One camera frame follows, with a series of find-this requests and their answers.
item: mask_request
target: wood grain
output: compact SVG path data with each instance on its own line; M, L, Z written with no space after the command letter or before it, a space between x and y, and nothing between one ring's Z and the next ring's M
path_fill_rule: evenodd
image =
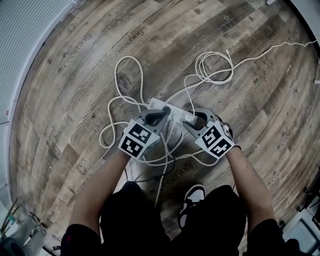
M183 88L194 73L196 57L205 51L229 50L233 64L255 57L284 41L306 43L301 24L281 1L263 0L89 0L55 28L37 54L24 82L14 115L10 140L10 183L13 198L49 226L45 244L58 245L74 199L86 179L110 151L99 145L99 133L110 124L108 102L117 95L114 68L125 56L136 57L143 67L145 101L166 100ZM208 59L211 72L228 68L220 58ZM319 73L310 45L283 46L256 61L246 62L224 85L191 89L197 107L212 109L229 122L243 151L268 186L278 220L289 221L311 184L320 156ZM226 75L217 75L223 79ZM123 94L139 99L140 71L132 60L118 68ZM188 84L196 82L191 78ZM185 93L171 101L189 110ZM128 121L138 112L124 101L112 104L116 121ZM123 126L116 128L117 139ZM172 142L178 140L174 130ZM103 135L112 141L111 131ZM176 154L197 150L187 135ZM154 155L163 154L161 146ZM206 163L212 159L199 157ZM150 177L163 171L131 160L130 180L140 173ZM121 188L124 175L118 184ZM183 195L188 186L202 183L211 191L234 181L226 159L213 167L195 160L179 160L163 180L160 201L162 222L173 238ZM159 181L141 184L154 200ZM241 250L246 248L246 237Z

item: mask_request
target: white power strip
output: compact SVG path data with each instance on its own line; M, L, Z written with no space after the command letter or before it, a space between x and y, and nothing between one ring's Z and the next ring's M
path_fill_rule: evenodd
M164 107L169 107L171 109L171 113L168 117L168 120L173 123L176 123L180 127L183 127L183 121L192 122L194 120L194 115L192 113L189 113L181 108L168 104L157 98L149 99L148 103L149 103L149 105L147 106L148 110L150 109L162 110Z

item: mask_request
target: glove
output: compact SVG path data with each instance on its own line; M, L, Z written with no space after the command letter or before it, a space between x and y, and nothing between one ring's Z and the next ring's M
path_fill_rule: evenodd
M235 143L234 132L232 131L231 125L229 123L227 123L227 122L222 121L222 119L218 115L216 115L216 117L219 119L219 121L222 124L222 126L229 132L229 134L230 134L230 136L232 138L232 141L234 143L233 147L238 147L239 149L242 150L242 148L238 144Z

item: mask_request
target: power cord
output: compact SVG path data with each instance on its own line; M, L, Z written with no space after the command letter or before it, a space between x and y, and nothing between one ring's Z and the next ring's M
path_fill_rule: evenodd
M125 173L126 181L128 182L129 180L128 180L128 173L127 173L127 169L126 168L124 168L124 173Z
M50 252L48 252L45 256L48 256L50 253L52 253L54 251L54 249L53 250L51 250Z
M140 174L140 175L135 179L135 182L136 182L136 183L149 182L149 181L156 180L156 179L158 179L158 178L160 178L160 177L166 176L166 175L168 175L169 173L171 173L171 172L175 169L175 166L176 166L176 158L175 158L174 155L173 155L172 157L173 157L173 165L172 165L170 171L167 171L166 173L163 173L163 174L160 174L160 175L155 175L155 176L153 176L153 177L151 177L151 178L147 178L147 179L143 179L143 180L137 180L137 179L141 176L141 174Z
M61 240L59 238L57 238L54 234L52 235L52 238L56 241L59 241L61 243Z
M277 48L277 47L281 47L285 44L289 45L289 46L293 46L293 45L299 45L299 46L303 46L303 47L306 47L307 45L309 44L313 44L315 43L316 41L312 41L312 42L308 42L306 44L302 44L302 43L298 43L298 42L293 42L293 43L289 43L289 42L283 42L281 44L278 44L278 45L274 45L274 46L271 46L268 50L266 50L265 52L263 52L262 54L260 54L258 57L252 57L252 58L246 58L242 61L240 61L238 64L236 64L235 66L233 65L233 62L232 62L232 59L231 59L231 56L229 54L229 51L228 50L225 50L226 54L223 54L223 53L220 53L220 52L215 52L215 51L206 51L202 54L200 54L198 56L198 58L196 59L195 61L195 74L190 74L190 75L187 75L185 78L184 78L184 89L181 89L179 91L177 91L176 93L174 93L171 97L169 97L165 102L168 103L170 100L172 100L174 97L176 97L177 95L179 95L180 93L182 92L186 92L187 93L187 96L189 98L189 101L191 103L191 107L192 107L192 111L193 111L193 117L195 116L195 107L194 107L194 104L192 102L192 99L191 99L191 96L189 94L189 91L188 89L191 89L191 88L195 88L195 87L198 87L200 86L201 84L203 84L204 82L208 82L208 83L211 83L211 84L214 84L214 85L223 85L223 84L226 84L228 83L229 81L231 81L231 79L233 78L233 75L234 75L234 70L239 67L241 64L247 62L247 61L254 61L254 60L258 60L259 58L263 57L264 55L266 55L267 53L269 53L273 48ZM228 69L223 69L223 70L218 70L216 72L213 72L213 73L210 73L208 74L206 69L205 69L205 64L204 64L204 61L206 58L208 57L212 57L212 56L220 56L222 58L224 58L230 65L230 68ZM125 59L132 59L134 60L138 66L139 66L139 69L140 69L140 75L141 75L141 82L140 82L140 100L141 102L137 102L134 98L132 97L129 97L129 96L125 96L121 93L120 91L120 88L119 88L119 84L118 84L118 77L117 77L117 70L118 70L118 66L119 64L125 60ZM219 73L224 73L224 72L231 72L229 74L229 76L225 79L225 80L222 80L222 81L218 81L218 80L212 80L211 77L213 77L214 75L217 75ZM189 85L187 86L187 79L189 77L198 77L200 79L199 82L195 83L195 84L192 84L192 85ZM111 111L110 111L110 105L113 101L115 100L118 100L118 99L123 99L124 101L130 103L130 104L133 104L133 105L136 105L137 108L138 108L138 111L139 113L141 112L141 106L143 107L148 107L148 105L145 103L144 99L143 99L143 87L144 87L144 84L143 84L143 81L144 81L144 75L143 75L143 69L142 69L142 66L140 64L140 62L133 56L124 56L122 57L121 59L119 59L119 61L116 63L115 65L115 68L114 68L114 81L115 81L115 87L116 87L116 90L119 94L119 96L116 96L114 98L112 98L108 105L107 105L107 111L108 111L108 115L109 115L109 119L110 119L110 124L107 125L105 128L102 129L102 131L100 132L99 134L99 143L100 145L105 148L105 149L110 149L116 142L116 129L115 129L115 125L121 125L121 124L128 124L129 122L127 121L119 121L119 122L114 122L113 121L113 118L112 118L112 115L111 115ZM102 142L102 134L109 128L112 128L112 133L113 133L113 139L112 139L112 143L110 145L105 145L103 142ZM162 177L161 177L161 180L160 180L160 184L159 184L159 188L158 188L158 193L157 193L157 197L156 197L156 200L155 200L155 205L157 205L157 202L158 202L158 198L159 198L159 193L160 193L160 190L161 190L161 185L162 185L162 181L163 181L163 178L165 176L165 173L167 171L167 167L168 167L168 164L169 163L172 163L173 161L175 161L176 159L185 159L185 158L189 158L189 157L192 157L194 158L196 161L198 161L200 164L204 165L204 166L214 166L218 160L216 160L215 162L213 163L204 163L202 161L200 161L197 157L195 157L195 155L203 152L203 150L199 150L195 153L191 153L191 154L184 154L184 155L181 155L181 156L177 156L176 158L174 158L173 160L171 161L168 161L168 156L171 156L172 157L172 153L176 150L176 148L182 143L182 140L184 138L184 133L183 133L183 129L182 127L179 127L181 129L181 140L179 141L179 143L171 150L171 151L168 151L168 139L165 140L162 132L160 133L160 137L162 139L162 142L163 142L163 145L164 145L164 150L165 150L165 155L163 157L160 157L158 159L155 159L155 160L146 160L145 157L143 157L143 160L140 160L140 159L137 159L137 161L141 162L141 163L145 163L149 166L164 166L164 170L163 170L163 174L162 174ZM165 159L165 163L158 163L158 164L155 164L154 162L158 162L162 159Z

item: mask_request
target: black and white sneaker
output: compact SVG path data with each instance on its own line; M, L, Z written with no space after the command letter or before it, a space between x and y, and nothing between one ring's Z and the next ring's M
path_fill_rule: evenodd
M40 223L39 228L42 229L44 233L47 233L48 227L44 223Z
M183 208L178 215L178 225L182 229L186 224L187 215L190 210L195 207L200 201L204 200L206 189L203 185L197 184L192 186L185 194Z
M39 226L40 224L40 219L33 213L33 212L29 212L29 216L31 217L31 219L34 222L35 226Z

